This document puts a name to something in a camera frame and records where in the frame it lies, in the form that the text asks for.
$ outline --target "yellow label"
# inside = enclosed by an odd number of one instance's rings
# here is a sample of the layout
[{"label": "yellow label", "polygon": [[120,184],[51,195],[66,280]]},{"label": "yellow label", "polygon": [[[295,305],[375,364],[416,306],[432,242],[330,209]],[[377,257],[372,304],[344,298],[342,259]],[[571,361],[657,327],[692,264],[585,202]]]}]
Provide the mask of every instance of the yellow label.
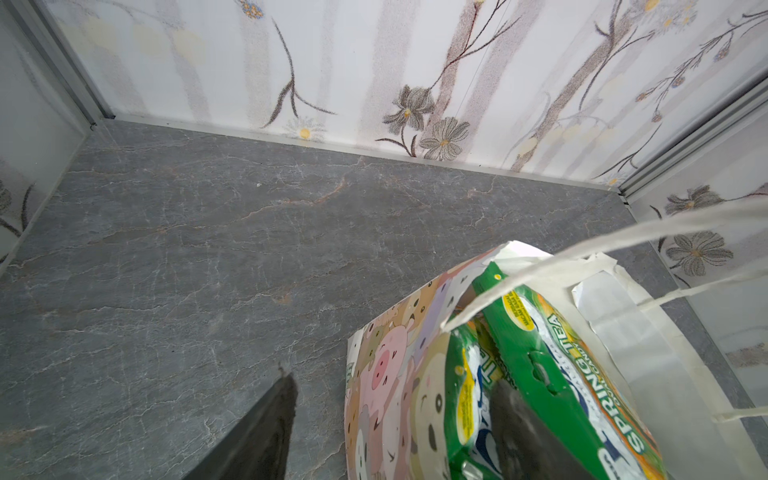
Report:
[{"label": "yellow label", "polygon": [[464,371],[467,376],[464,378],[461,390],[458,392],[458,408],[456,409],[456,424],[458,426],[458,440],[464,445],[475,433],[475,401],[472,398],[472,392],[475,390],[475,379],[472,377],[472,370],[467,362],[467,351],[462,349],[462,358],[464,359]]},{"label": "yellow label", "polygon": [[507,310],[507,315],[515,322],[515,325],[528,332],[533,330],[535,327],[533,319],[528,315],[528,311],[525,309],[525,305],[523,305],[518,294],[510,292],[504,295],[503,298],[504,309]]}]

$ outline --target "green package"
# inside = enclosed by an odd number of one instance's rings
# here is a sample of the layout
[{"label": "green package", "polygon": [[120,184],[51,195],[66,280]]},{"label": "green package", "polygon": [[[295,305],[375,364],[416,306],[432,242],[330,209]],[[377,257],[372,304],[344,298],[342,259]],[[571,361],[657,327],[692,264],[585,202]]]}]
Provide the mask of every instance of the green package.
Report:
[{"label": "green package", "polygon": [[[505,276],[491,262],[472,286],[476,293],[485,292]],[[497,364],[504,366],[510,383],[595,478],[666,478],[650,433],[589,348],[541,295],[520,286],[483,309],[483,314],[498,349]]]},{"label": "green package", "polygon": [[508,376],[480,313],[451,332],[445,353],[445,439],[453,478],[500,478],[491,434],[493,385]]}]

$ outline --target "white bag handle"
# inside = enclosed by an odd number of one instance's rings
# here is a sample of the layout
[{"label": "white bag handle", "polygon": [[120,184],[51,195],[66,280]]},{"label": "white bag handle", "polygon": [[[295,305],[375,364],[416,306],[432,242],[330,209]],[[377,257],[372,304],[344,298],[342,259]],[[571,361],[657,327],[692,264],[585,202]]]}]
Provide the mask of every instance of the white bag handle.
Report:
[{"label": "white bag handle", "polygon": [[632,247],[667,235],[709,230],[726,223],[764,219],[768,219],[768,198],[749,198],[683,212],[659,221],[638,223],[613,233],[592,237],[508,276],[490,290],[478,295],[452,320],[444,320],[440,328],[443,332],[449,332],[457,326],[464,325],[497,299],[548,270],[557,269],[564,261]]},{"label": "white bag handle", "polygon": [[683,289],[677,289],[672,290],[667,295],[660,296],[659,298],[652,299],[652,300],[646,300],[644,302],[638,303],[637,306],[640,307],[640,310],[646,312],[655,306],[662,306],[666,302],[670,302],[676,298],[681,298],[683,296],[691,296],[696,295],[698,293],[706,292],[707,290],[711,290],[715,288],[716,286],[732,286],[737,285],[742,282],[746,282],[749,280],[755,280],[758,278],[763,278],[764,276],[768,276],[768,268],[758,269],[758,270],[747,270],[747,271],[739,271],[735,273],[734,275],[727,276],[725,278],[721,278],[720,280],[715,280],[713,282],[704,283],[699,286],[695,286],[693,288],[683,288]]}]

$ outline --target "wall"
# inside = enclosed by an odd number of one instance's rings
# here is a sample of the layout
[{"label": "wall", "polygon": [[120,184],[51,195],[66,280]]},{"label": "wall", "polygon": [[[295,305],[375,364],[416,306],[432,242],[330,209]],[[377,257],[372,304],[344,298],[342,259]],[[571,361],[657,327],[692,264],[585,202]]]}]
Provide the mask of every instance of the wall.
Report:
[{"label": "wall", "polygon": [[41,0],[119,114],[619,184],[768,72],[768,2]]},{"label": "wall", "polygon": [[0,273],[89,132],[0,5]]},{"label": "wall", "polygon": [[[638,220],[653,220],[768,195],[768,104],[709,142],[644,194],[630,197]],[[739,270],[768,269],[768,223],[729,225],[654,243],[681,287]],[[768,405],[768,278],[689,298],[756,405]]]}]

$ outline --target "black object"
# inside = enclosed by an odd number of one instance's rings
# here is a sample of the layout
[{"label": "black object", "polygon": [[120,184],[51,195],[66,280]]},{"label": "black object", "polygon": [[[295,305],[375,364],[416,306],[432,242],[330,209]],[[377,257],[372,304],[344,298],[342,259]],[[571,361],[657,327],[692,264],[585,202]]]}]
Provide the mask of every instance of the black object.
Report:
[{"label": "black object", "polygon": [[184,480],[282,480],[296,394],[291,375],[277,380]]},{"label": "black object", "polygon": [[505,380],[491,393],[491,425],[504,480],[595,480]]}]

